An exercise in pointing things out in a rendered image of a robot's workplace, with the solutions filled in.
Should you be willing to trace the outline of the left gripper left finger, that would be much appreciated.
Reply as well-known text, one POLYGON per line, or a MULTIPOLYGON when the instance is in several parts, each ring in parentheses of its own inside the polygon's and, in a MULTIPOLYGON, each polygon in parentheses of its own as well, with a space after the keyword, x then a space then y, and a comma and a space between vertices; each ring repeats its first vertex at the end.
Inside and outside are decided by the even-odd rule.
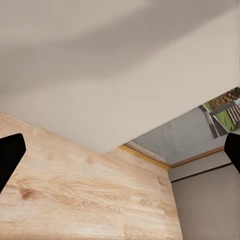
POLYGON ((0 193, 26 153, 22 133, 0 138, 0 193))

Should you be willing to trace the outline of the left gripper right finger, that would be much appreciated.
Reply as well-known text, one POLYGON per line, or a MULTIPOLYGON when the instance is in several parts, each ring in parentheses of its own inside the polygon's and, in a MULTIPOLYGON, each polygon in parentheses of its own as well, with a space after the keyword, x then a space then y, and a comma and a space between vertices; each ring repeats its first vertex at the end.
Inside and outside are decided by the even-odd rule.
POLYGON ((240 173, 240 134, 229 133, 227 135, 224 151, 240 173))

